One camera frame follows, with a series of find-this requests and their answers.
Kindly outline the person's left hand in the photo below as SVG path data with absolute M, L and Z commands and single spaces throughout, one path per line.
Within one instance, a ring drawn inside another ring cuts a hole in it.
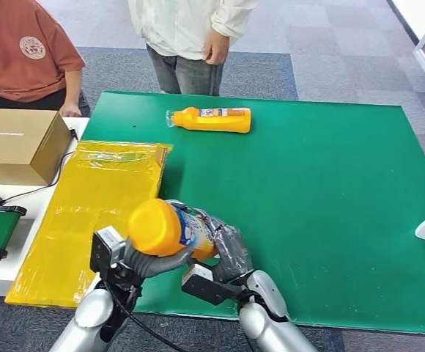
M 222 65 L 227 58 L 230 39 L 211 29 L 203 48 L 202 60 L 208 65 Z
M 62 117 L 82 117 L 82 112 L 78 106 L 78 103 L 72 101 L 65 101 L 63 106 L 59 110 Z

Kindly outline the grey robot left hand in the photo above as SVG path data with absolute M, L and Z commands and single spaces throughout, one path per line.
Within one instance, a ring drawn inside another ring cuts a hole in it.
M 129 239 L 127 239 L 123 261 L 137 277 L 147 279 L 181 267 L 193 254 L 193 249 L 188 246 L 175 254 L 164 257 L 144 254 L 135 249 Z

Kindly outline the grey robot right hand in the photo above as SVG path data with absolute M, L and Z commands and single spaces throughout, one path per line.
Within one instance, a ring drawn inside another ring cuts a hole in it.
M 210 268 L 214 281 L 225 284 L 252 271 L 251 258 L 239 230 L 202 209 L 174 199 L 167 203 L 180 220 L 180 243 L 194 249 L 194 263 L 219 256 L 219 261 Z

